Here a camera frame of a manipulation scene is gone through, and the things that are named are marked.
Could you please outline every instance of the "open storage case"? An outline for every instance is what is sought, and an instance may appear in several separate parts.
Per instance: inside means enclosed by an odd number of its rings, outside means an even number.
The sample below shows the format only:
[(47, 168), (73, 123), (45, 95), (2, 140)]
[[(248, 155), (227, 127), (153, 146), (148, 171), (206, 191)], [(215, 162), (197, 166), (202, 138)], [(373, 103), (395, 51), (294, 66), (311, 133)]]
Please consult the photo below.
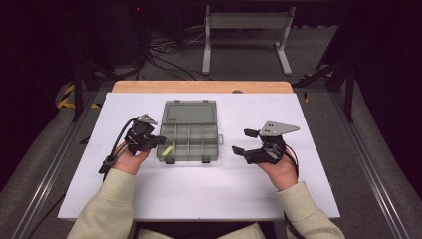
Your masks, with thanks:
[(158, 146), (158, 158), (167, 164), (175, 161), (210, 163), (218, 158), (219, 136), (215, 101), (166, 102), (161, 135), (167, 137)]

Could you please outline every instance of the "sleeve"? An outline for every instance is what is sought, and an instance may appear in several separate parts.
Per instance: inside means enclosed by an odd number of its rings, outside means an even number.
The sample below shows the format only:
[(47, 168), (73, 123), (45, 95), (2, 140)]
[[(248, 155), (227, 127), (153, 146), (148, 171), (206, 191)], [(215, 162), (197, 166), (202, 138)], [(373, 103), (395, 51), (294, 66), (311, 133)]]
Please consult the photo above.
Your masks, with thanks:
[[(304, 182), (279, 192), (285, 213), (296, 230), (307, 239), (344, 238), (335, 226), (314, 203)], [(289, 238), (295, 238), (288, 230)]]
[(85, 206), (68, 238), (124, 238), (133, 224), (134, 175), (112, 169)]

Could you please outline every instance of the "person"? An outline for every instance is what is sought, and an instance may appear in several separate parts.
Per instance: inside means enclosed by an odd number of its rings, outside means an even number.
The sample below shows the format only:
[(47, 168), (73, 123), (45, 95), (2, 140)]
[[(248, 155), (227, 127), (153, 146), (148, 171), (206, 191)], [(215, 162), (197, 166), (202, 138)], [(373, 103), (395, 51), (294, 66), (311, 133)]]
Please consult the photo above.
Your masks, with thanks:
[[(87, 203), (68, 238), (127, 238), (133, 224), (135, 177), (150, 151), (133, 155), (126, 150), (112, 167), (99, 191)], [(295, 166), (284, 155), (277, 164), (259, 163), (279, 190), (285, 214), (294, 228), (307, 239), (344, 238), (341, 230), (315, 205), (306, 184), (298, 182)], [(288, 238), (296, 238), (287, 230)], [(168, 239), (165, 234), (141, 229), (139, 238)], [(265, 238), (258, 223), (229, 232), (221, 239)]]

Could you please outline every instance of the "white tabletop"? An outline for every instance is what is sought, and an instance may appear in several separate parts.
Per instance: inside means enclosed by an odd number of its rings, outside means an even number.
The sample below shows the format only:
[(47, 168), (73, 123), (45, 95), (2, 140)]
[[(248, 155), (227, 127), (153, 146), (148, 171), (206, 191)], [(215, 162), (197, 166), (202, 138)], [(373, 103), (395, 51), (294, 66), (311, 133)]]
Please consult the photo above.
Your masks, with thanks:
[[(59, 218), (76, 219), (102, 184), (98, 170), (110, 154), (124, 125), (148, 113), (162, 121), (166, 101), (217, 102), (219, 145), (217, 161), (160, 162), (154, 149), (137, 175), (134, 219), (137, 221), (279, 220), (283, 207), (277, 189), (255, 164), (235, 155), (232, 145), (246, 150), (261, 147), (243, 129), (261, 129), (267, 120), (299, 126), (284, 135), (299, 159), (299, 180), (307, 183), (316, 205), (328, 217), (339, 217), (317, 149), (296, 94), (136, 94), (110, 93), (72, 179)], [(153, 134), (159, 135), (160, 126)]]

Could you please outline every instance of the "gray floor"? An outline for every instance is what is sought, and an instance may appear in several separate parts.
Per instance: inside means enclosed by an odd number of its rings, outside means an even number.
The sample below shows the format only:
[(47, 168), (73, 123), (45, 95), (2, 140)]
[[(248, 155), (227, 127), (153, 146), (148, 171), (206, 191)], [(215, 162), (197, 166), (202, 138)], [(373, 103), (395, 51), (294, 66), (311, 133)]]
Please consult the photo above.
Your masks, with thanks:
[[(211, 74), (215, 80), (230, 81), (288, 81), (295, 83), (303, 74), (315, 71), (326, 45), (335, 28), (293, 29), (289, 36), (286, 53), (293, 74), (283, 75), (273, 43), (279, 33), (266, 31), (257, 37), (246, 37), (236, 32), (221, 32), (215, 35), (211, 61)], [(162, 56), (178, 66), (201, 71), (203, 44), (195, 43), (177, 54)], [(188, 78), (183, 72), (173, 72)], [(195, 74), (198, 79), (205, 79)], [(140, 72), (141, 78), (148, 80), (176, 79), (165, 71), (147, 64)], [(358, 90), (353, 99), (354, 123), (346, 123), (342, 112), (337, 110), (335, 99), (342, 96), (330, 94), (319, 87), (320, 83), (308, 89), (311, 101), (305, 103), (302, 92), (298, 92), (305, 117), (316, 143), (328, 179), (333, 185), (341, 217), (333, 220), (344, 232), (346, 238), (422, 238), (419, 220), (422, 218), (422, 203), (407, 182), (383, 138)], [(104, 84), (96, 94), (94, 103), (104, 101), (111, 90)], [(61, 196), (72, 180), (85, 146), (79, 142), (90, 135), (99, 109), (88, 109), (79, 122), (74, 139), (64, 155), (64, 164), (48, 191), (39, 213), (34, 215), (36, 224)], [(60, 109), (59, 114), (49, 123), (34, 142), (18, 169), (0, 194), (0, 238), (11, 238), (52, 161), (56, 158), (68, 128), (74, 122), (72, 109)], [(393, 208), (384, 210), (382, 199), (373, 183), (374, 174), (368, 174), (362, 164), (362, 148), (356, 146), (348, 128), (358, 132), (359, 140), (375, 170), (376, 178), (383, 186), (381, 195), (387, 195)], [(41, 224), (33, 238), (65, 238), (73, 223), (57, 219), (57, 206)], [(396, 227), (404, 228), (396, 233), (389, 213), (397, 213)], [(282, 222), (275, 222), (279, 238), (286, 238)]]

